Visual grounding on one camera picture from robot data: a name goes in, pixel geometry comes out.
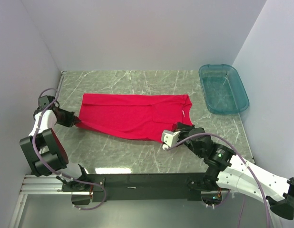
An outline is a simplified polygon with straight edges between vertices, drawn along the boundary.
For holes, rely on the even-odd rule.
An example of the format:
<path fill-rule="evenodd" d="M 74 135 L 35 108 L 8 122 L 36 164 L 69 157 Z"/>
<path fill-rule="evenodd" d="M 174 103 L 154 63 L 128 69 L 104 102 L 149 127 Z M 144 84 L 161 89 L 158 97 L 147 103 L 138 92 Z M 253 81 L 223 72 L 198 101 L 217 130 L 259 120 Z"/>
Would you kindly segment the red t shirt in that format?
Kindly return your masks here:
<path fill-rule="evenodd" d="M 161 142 L 164 130 L 192 125 L 189 95 L 84 94 L 76 127 L 130 140 Z"/>

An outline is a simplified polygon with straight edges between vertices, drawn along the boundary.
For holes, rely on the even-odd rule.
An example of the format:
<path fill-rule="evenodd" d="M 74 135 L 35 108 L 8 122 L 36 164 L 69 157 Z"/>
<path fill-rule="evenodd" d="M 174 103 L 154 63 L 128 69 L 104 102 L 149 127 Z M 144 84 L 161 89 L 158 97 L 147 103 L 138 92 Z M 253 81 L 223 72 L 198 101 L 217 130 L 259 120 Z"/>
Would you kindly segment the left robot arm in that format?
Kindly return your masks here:
<path fill-rule="evenodd" d="M 33 118 L 32 131 L 20 140 L 31 173 L 37 177 L 55 174 L 63 183 L 79 191 L 86 190 L 90 185 L 88 174 L 81 165 L 69 162 L 53 130 L 56 124 L 71 128 L 80 123 L 80 119 L 74 112 L 61 109 L 57 98 L 50 95 L 39 96 Z"/>

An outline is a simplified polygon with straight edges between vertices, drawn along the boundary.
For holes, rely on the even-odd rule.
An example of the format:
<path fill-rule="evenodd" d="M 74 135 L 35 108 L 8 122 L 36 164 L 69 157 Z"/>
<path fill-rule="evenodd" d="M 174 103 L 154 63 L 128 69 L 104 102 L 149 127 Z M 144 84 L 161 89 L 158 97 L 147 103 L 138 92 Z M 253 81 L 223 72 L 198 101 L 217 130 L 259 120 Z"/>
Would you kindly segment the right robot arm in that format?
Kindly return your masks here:
<path fill-rule="evenodd" d="M 176 144 L 185 145 L 208 166 L 202 180 L 205 190 L 230 189 L 269 205 L 281 218 L 294 219 L 294 178 L 277 176 L 245 160 L 213 142 L 203 128 L 177 123 L 174 132 Z"/>

